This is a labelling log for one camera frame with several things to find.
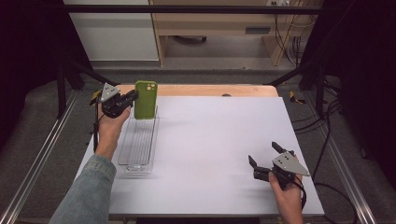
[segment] floor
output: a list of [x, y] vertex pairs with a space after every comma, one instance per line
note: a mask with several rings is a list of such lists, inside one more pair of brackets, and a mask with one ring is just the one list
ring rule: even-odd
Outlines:
[[[280, 66], [272, 66], [269, 55], [262, 40], [257, 37], [240, 36], [208, 36], [205, 43], [199, 39], [172, 37], [169, 39], [166, 59], [163, 66], [144, 63], [127, 63], [124, 67], [114, 69], [111, 64], [98, 63], [98, 73], [110, 77], [114, 81], [133, 83], [139, 79], [155, 79], [159, 83], [238, 83], [262, 84], [281, 77], [292, 70], [295, 65], [287, 57]], [[309, 105], [311, 93], [298, 88], [301, 77], [294, 77], [277, 87], [278, 93], [284, 98], [286, 108], [295, 129], [304, 127], [315, 120], [315, 112]], [[19, 223], [47, 223], [48, 218], [56, 209], [65, 191], [71, 185], [76, 166], [91, 139], [92, 108], [87, 106], [92, 92], [98, 85], [90, 77], [84, 91], [79, 93], [76, 106], [64, 125], [62, 135], [57, 139], [53, 150], [48, 155], [40, 176], [35, 180], [31, 193], [21, 208]], [[333, 85], [339, 85], [336, 78], [330, 78]], [[293, 93], [296, 101], [290, 99]], [[334, 92], [325, 92], [327, 102], [336, 100]], [[26, 106], [21, 121], [3, 150], [0, 157], [0, 179], [2, 185], [0, 209], [4, 210], [16, 194], [22, 180], [26, 176], [35, 156], [39, 153], [43, 142], [55, 122], [57, 110], [56, 86], [49, 83], [32, 91], [26, 98]], [[376, 222], [396, 223], [396, 193], [381, 175], [375, 161], [361, 157], [359, 143], [356, 142], [342, 109], [331, 115], [332, 140], [342, 151], [343, 158], [348, 161], [353, 178], [368, 204]], [[300, 147], [304, 153], [309, 170], [314, 170], [318, 161], [319, 149], [323, 146], [324, 135], [321, 127], [313, 127], [310, 132], [296, 132]], [[333, 149], [328, 149], [318, 169], [319, 182], [324, 182], [347, 194], [348, 186], [343, 182], [343, 169], [337, 169]], [[353, 210], [343, 197], [334, 191], [318, 187], [319, 198], [327, 217], [336, 223], [351, 223]], [[306, 223], [328, 223], [324, 218], [308, 217]], [[262, 218], [262, 223], [278, 223], [276, 218]]]

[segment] gray sleeve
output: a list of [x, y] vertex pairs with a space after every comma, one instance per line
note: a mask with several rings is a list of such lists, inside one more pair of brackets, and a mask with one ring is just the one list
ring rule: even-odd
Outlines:
[[111, 187], [116, 167], [92, 155], [49, 223], [108, 223]]

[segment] wrist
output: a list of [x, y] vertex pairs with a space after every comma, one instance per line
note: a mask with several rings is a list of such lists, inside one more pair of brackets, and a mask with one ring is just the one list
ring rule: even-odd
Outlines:
[[99, 141], [95, 154], [99, 156], [103, 156], [111, 161], [116, 148], [117, 148], [117, 142]]

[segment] aluminum rail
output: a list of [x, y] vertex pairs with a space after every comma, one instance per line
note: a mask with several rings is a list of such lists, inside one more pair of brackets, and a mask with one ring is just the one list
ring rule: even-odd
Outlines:
[[[316, 108], [314, 104], [315, 100], [312, 93], [308, 94], [305, 92], [304, 95], [312, 111], [316, 113]], [[328, 131], [329, 128], [327, 124], [324, 124], [320, 127], [320, 132], [322, 134], [323, 139], [326, 138]], [[346, 193], [348, 194], [350, 201], [352, 201], [352, 203], [356, 208], [361, 223], [375, 224], [376, 223], [375, 217], [369, 205], [367, 204], [366, 200], [364, 199], [364, 196], [361, 193], [361, 189], [359, 188], [359, 185], [356, 182], [355, 177], [353, 177], [353, 174], [350, 172], [350, 169], [348, 168], [347, 163], [345, 162], [340, 150], [335, 144], [331, 134], [329, 137], [328, 144], [329, 144], [328, 150], [332, 157], [332, 162], [334, 163], [337, 173], [340, 175], [341, 181], [343, 182], [344, 187], [346, 188]]]
[[210, 14], [285, 14], [322, 15], [342, 13], [341, 7], [246, 7], [246, 6], [140, 6], [140, 5], [64, 5], [40, 6], [44, 10], [69, 13], [210, 13]]
[[40, 149], [35, 161], [33, 162], [29, 172], [27, 173], [26, 177], [23, 179], [18, 191], [15, 193], [14, 198], [8, 204], [6, 210], [3, 212], [3, 215], [0, 217], [1, 224], [12, 224], [16, 221], [18, 214], [20, 213], [26, 199], [28, 198], [35, 182], [40, 175], [41, 170], [46, 163], [48, 156], [50, 155], [69, 115], [76, 103], [78, 98], [79, 92], [72, 91], [68, 102], [67, 108], [62, 117], [55, 121], [55, 124], [52, 127], [44, 145]]

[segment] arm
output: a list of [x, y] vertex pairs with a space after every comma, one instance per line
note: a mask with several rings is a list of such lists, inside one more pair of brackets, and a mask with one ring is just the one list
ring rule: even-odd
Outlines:
[[[297, 175], [296, 178], [302, 180], [301, 175]], [[301, 190], [297, 186], [289, 184], [285, 191], [283, 191], [279, 186], [276, 176], [271, 172], [269, 173], [269, 182], [276, 197], [277, 210], [282, 216], [283, 221], [286, 224], [304, 223], [301, 207]]]
[[49, 223], [108, 223], [110, 193], [116, 175], [111, 162], [123, 122], [129, 118], [126, 108], [116, 119], [99, 112], [99, 143], [95, 155], [84, 166]]

